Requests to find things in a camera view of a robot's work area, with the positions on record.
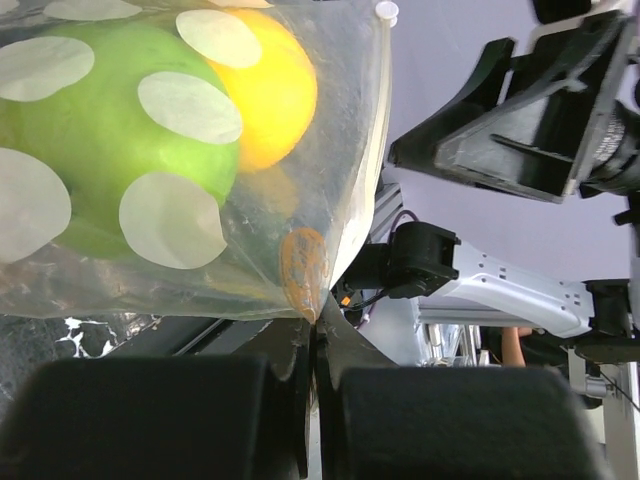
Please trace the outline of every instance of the black cable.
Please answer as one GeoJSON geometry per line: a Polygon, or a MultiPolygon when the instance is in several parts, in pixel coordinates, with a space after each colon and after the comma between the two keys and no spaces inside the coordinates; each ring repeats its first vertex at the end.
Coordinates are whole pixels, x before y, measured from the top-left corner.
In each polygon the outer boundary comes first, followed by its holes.
{"type": "Polygon", "coordinates": [[[360,310],[364,310],[365,308],[373,305],[378,300],[381,300],[382,298],[384,298],[386,296],[387,296],[387,291],[386,290],[380,290],[378,293],[376,293],[370,299],[365,300],[364,302],[361,302],[361,303],[356,303],[355,305],[351,305],[350,307],[343,307],[343,309],[347,310],[349,312],[358,312],[360,310]]]}
{"type": "Polygon", "coordinates": [[[627,400],[629,400],[629,403],[631,405],[633,405],[633,408],[635,408],[638,412],[640,412],[640,406],[638,406],[638,404],[636,402],[633,401],[633,398],[631,398],[631,396],[625,392],[624,390],[622,390],[618,384],[616,382],[614,382],[613,380],[611,380],[607,375],[605,375],[604,373],[602,373],[602,371],[600,372],[600,375],[602,375],[602,378],[604,378],[607,382],[609,382],[609,385],[611,385],[613,388],[615,388],[618,392],[620,392],[622,394],[623,397],[625,397],[627,400]]]}

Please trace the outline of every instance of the person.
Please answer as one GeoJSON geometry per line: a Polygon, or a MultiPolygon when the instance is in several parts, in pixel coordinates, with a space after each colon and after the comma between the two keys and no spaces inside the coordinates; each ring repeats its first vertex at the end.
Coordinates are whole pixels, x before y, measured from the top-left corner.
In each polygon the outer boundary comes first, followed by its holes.
{"type": "MultiPolygon", "coordinates": [[[[480,332],[482,347],[489,351],[492,363],[514,368],[547,368],[569,381],[569,356],[561,338],[522,327],[483,327],[480,332]]],[[[580,397],[588,410],[602,405],[602,400],[580,397]]]]}

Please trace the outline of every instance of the yellow fruit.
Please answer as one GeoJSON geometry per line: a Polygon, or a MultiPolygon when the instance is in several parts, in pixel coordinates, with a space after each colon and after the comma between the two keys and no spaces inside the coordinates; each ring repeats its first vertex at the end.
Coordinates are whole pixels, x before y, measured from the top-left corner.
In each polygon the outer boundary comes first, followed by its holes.
{"type": "Polygon", "coordinates": [[[316,109],[315,69],[296,38],[280,23],[256,10],[232,9],[262,47],[259,61],[232,68],[207,60],[242,115],[240,170],[275,165],[293,150],[316,109]]]}

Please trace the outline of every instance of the person's arm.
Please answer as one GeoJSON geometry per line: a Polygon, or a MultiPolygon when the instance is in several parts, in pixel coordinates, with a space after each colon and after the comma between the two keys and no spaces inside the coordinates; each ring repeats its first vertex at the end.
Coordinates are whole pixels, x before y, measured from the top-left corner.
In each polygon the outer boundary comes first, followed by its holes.
{"type": "Polygon", "coordinates": [[[502,329],[502,365],[505,367],[526,367],[527,363],[520,347],[523,336],[517,327],[502,329]]]}

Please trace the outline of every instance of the gray wall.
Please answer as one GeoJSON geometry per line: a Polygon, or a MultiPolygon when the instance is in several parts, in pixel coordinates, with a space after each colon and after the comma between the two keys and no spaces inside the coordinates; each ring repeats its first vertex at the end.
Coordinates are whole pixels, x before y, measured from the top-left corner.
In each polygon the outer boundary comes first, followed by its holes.
{"type": "MultiPolygon", "coordinates": [[[[527,0],[395,0],[390,137],[445,104],[464,84],[485,43],[510,36],[522,51],[535,26],[527,0]]],[[[623,89],[630,98],[632,84],[623,89]]],[[[473,190],[394,169],[405,203],[424,221],[452,229],[503,260],[568,280],[629,275],[630,237],[612,215],[621,198],[551,205],[473,190]]]]}

